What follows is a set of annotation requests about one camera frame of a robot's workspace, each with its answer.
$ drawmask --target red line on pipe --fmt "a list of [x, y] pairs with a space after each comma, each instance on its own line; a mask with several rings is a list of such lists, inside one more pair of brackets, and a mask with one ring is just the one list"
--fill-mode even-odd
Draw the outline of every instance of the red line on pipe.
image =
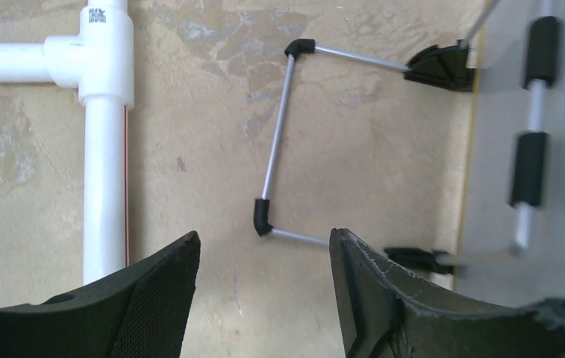
[[128, 267], [128, 108], [126, 106], [124, 106], [124, 225], [125, 264]]

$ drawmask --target black plastic elbow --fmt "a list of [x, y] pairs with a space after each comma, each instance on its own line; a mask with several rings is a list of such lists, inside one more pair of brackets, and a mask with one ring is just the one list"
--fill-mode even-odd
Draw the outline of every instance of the black plastic elbow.
[[269, 200], [256, 199], [254, 207], [254, 227], [258, 236], [264, 236], [271, 232], [273, 225], [269, 223]]
[[284, 54], [288, 57], [292, 55], [296, 60], [300, 54], [312, 54], [315, 52], [315, 40], [313, 39], [296, 39], [284, 50]]

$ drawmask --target sandy floor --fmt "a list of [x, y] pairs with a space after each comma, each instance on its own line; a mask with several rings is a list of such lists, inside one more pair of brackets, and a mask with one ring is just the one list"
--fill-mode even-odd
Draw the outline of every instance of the sandy floor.
[[[75, 34], [82, 1], [0, 0], [0, 41]], [[183, 357], [343, 355], [328, 252], [260, 239], [262, 190], [297, 37], [405, 63], [451, 45], [467, 0], [130, 1], [131, 258], [202, 239]], [[325, 55], [297, 65], [272, 222], [377, 248], [453, 249], [470, 96]], [[0, 307], [81, 285], [84, 111], [74, 92], [0, 86]]]

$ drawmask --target tan surface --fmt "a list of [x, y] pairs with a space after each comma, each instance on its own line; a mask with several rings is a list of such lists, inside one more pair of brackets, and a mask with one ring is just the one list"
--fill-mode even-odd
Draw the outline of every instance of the tan surface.
[[[0, 41], [75, 34], [82, 1], [0, 0]], [[183, 357], [339, 357], [328, 253], [258, 239], [293, 38], [406, 62], [449, 45], [479, 1], [131, 1], [133, 260], [189, 230], [202, 261]], [[452, 249], [468, 95], [313, 55], [300, 61], [273, 194], [280, 228], [348, 227], [377, 248]], [[0, 307], [81, 284], [83, 109], [53, 86], [0, 86]]]

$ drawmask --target gray panel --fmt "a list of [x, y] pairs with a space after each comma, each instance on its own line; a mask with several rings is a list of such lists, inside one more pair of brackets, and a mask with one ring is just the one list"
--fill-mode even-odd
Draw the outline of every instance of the gray panel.
[[[501, 250], [511, 244], [515, 210], [509, 207], [512, 156], [525, 129], [528, 92], [521, 88], [526, 31], [539, 1], [502, 1], [486, 24], [461, 253]], [[544, 208], [535, 216], [531, 247], [521, 260], [459, 271], [456, 291], [516, 307], [546, 296], [565, 296], [565, 1], [561, 76], [546, 98], [545, 130], [552, 135]]]

